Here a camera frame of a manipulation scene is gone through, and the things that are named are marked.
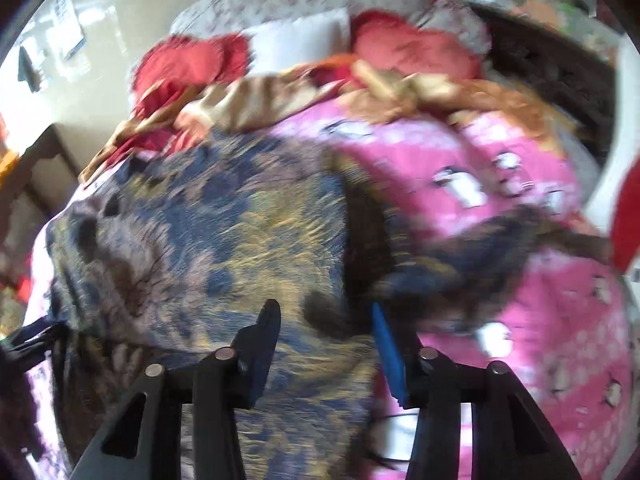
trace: red object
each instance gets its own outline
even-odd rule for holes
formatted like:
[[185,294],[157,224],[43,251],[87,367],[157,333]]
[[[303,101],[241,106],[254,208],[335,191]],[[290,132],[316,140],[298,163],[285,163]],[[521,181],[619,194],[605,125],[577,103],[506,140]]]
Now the red object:
[[177,101],[188,86],[188,83],[177,79],[164,79],[153,92],[138,100],[133,115],[140,119],[148,119],[160,108]]
[[29,298],[31,297],[31,289],[33,288],[33,283],[31,283],[31,279],[26,276],[22,276],[20,281],[18,282],[18,290],[16,291],[16,296],[18,300],[23,302],[24,304],[29,303]]
[[616,215],[611,229],[613,264],[625,272],[640,246],[640,160],[626,174],[620,188]]
[[248,56],[248,40],[239,34],[210,40],[171,36],[145,54],[134,75],[132,90],[140,99],[161,79],[202,87],[215,81],[231,82],[246,73]]
[[172,126],[166,126],[131,137],[123,145],[119,146],[115,152],[111,153],[111,156],[104,163],[104,169],[108,170],[134,152],[149,151],[161,153],[174,138],[175,133]]
[[441,73],[456,79],[481,75],[481,61],[456,36],[441,30],[420,30],[402,16],[367,10],[351,24],[353,52],[378,70],[403,75]]
[[201,136],[196,136],[193,132],[186,131],[178,133],[171,144],[164,152],[164,156],[173,155],[174,153],[185,152],[190,148],[194,148],[202,142]]
[[310,71],[311,80],[318,86],[322,86],[334,81],[351,82],[360,88],[364,86],[351,73],[351,65],[345,64],[331,68],[314,68]]

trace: blue tab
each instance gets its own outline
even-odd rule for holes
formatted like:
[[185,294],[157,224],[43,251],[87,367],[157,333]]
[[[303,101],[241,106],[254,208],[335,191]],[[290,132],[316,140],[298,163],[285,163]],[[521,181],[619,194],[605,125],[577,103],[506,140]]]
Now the blue tab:
[[382,371],[385,373],[386,382],[400,405],[407,400],[406,381],[404,380],[404,360],[396,347],[394,337],[386,324],[385,315],[379,304],[372,305],[373,339],[376,342]]

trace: white pillow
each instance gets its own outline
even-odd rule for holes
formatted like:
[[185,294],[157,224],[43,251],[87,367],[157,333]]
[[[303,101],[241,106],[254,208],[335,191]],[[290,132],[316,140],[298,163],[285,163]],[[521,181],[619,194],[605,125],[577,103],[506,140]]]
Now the white pillow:
[[347,9],[335,9],[296,20],[277,20],[246,28],[250,37],[249,75],[281,72],[348,52],[351,46]]

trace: dark wooden headboard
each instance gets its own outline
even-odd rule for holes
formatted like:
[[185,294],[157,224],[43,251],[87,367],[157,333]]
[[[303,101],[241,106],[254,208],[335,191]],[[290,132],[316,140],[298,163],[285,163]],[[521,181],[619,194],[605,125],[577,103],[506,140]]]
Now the dark wooden headboard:
[[580,140],[602,165],[613,136],[615,69],[595,54],[525,19],[471,5],[493,37],[494,68],[578,119]]

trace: blue patterned blanket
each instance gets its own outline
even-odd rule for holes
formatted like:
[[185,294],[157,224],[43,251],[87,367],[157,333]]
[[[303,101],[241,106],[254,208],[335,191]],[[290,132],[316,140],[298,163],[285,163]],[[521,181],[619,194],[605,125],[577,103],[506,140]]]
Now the blue patterned blanket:
[[[365,224],[383,218],[355,209]],[[345,476],[369,413],[372,342],[319,338],[301,305],[310,290],[344,297],[349,216],[317,146],[212,132],[164,161],[129,159],[53,221],[51,314],[73,329],[53,355],[54,403],[71,460],[146,364],[199,359],[275,298],[282,330],[267,388],[238,413],[248,477]]]

